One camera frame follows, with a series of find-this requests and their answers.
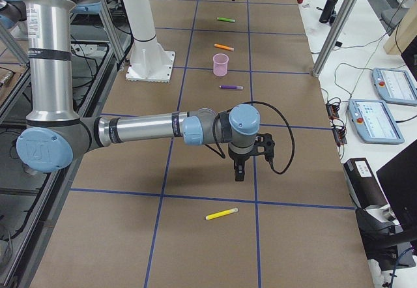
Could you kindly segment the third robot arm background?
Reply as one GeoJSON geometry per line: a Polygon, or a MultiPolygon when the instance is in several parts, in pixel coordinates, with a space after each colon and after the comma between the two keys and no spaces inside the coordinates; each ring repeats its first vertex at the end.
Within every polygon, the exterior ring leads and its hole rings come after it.
{"type": "Polygon", "coordinates": [[[27,16],[22,0],[1,0],[1,24],[18,40],[27,40],[27,16]]]}

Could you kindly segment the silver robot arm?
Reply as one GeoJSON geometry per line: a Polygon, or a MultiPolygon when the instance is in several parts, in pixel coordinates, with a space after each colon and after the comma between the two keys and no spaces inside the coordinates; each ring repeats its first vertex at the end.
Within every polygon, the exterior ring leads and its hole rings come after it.
{"type": "Polygon", "coordinates": [[[99,147],[142,139],[181,137],[187,145],[227,144],[235,178],[244,179],[247,159],[258,154],[259,112],[242,104],[221,113],[210,109],[142,117],[82,118],[73,108],[70,13],[95,12],[101,0],[22,0],[28,31],[33,108],[16,143],[30,168],[51,173],[99,147]]]}

